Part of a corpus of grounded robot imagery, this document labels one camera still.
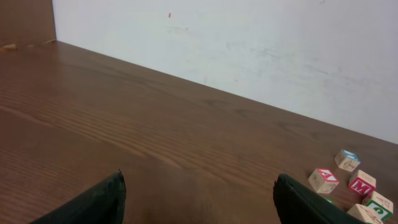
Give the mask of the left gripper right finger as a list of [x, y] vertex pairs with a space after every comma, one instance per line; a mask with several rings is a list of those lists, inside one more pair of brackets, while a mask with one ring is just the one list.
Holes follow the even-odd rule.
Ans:
[[273, 201], [282, 224], [364, 224], [287, 174], [274, 182]]

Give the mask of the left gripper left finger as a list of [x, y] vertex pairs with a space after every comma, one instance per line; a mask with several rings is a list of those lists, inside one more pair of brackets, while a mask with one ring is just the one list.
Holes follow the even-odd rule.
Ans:
[[126, 184], [117, 171], [33, 224], [49, 223], [114, 223], [122, 224]]

